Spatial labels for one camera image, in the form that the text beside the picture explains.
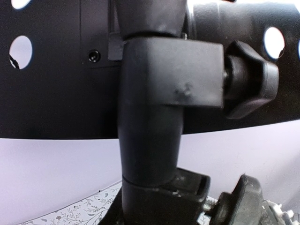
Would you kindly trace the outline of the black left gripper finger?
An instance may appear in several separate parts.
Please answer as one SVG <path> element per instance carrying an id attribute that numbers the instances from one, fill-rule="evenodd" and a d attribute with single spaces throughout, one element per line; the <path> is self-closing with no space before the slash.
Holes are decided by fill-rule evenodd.
<path id="1" fill-rule="evenodd" d="M 281 204 L 276 204 L 269 200 L 262 203 L 261 225 L 299 225 L 300 214 L 293 210 L 282 210 Z"/>

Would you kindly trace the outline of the black music stand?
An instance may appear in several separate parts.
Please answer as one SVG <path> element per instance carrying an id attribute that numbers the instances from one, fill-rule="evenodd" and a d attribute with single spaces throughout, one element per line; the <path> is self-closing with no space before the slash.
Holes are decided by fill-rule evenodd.
<path id="1" fill-rule="evenodd" d="M 183 134 L 300 117 L 300 3 L 0 3 L 0 136 L 118 138 L 122 187 L 102 225 L 260 225 L 262 187 L 177 167 Z"/>

